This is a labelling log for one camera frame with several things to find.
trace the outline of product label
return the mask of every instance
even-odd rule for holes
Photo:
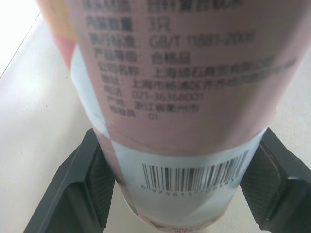
[[[109,137],[166,156],[203,156],[253,138],[309,42],[308,0],[67,6]]]

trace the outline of barcode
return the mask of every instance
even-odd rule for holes
[[[142,164],[147,189],[174,192],[199,192],[228,184],[239,176],[248,150],[225,162],[196,168],[171,168]]]

